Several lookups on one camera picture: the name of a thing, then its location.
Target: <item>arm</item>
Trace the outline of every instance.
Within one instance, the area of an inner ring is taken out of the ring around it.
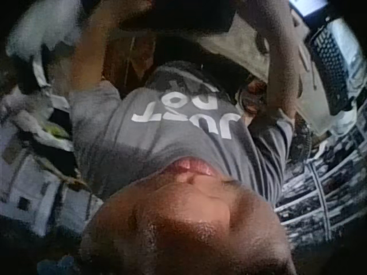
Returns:
[[[281,109],[293,119],[299,85],[298,43],[288,1],[237,0],[237,6],[240,16],[270,46],[268,109]]]
[[[101,80],[108,35],[111,29],[150,4],[143,0],[102,0],[87,22],[72,59],[73,90],[95,87]]]

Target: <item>t-shirt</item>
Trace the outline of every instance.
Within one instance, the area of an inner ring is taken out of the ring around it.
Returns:
[[[76,160],[101,199],[184,157],[207,162],[272,205],[279,199],[293,132],[281,110],[247,127],[226,94],[173,64],[122,101],[108,81],[73,92],[70,101]]]

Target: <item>mouth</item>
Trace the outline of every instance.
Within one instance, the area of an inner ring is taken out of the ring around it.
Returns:
[[[219,173],[205,161],[193,157],[179,159],[169,165],[165,171],[181,174],[185,172],[193,172],[206,176],[218,176]]]

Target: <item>man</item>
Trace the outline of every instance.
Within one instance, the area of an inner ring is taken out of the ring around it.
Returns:
[[[83,178],[105,199],[81,242],[89,272],[295,274],[272,206],[280,196],[298,91],[286,0],[237,1],[270,45],[267,112],[247,128],[184,62],[123,101],[100,82],[108,31],[149,5],[104,1],[73,59],[71,118]]]

